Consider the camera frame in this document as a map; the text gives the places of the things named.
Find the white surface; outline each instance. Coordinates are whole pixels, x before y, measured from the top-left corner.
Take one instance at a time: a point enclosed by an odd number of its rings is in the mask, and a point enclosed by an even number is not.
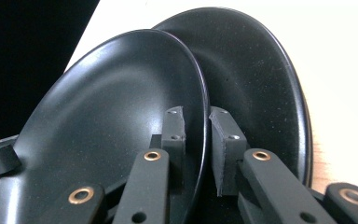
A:
[[[315,188],[358,185],[358,1],[101,0],[68,67],[116,35],[151,28],[196,7],[229,7],[261,21],[291,58],[307,97],[315,149]]]

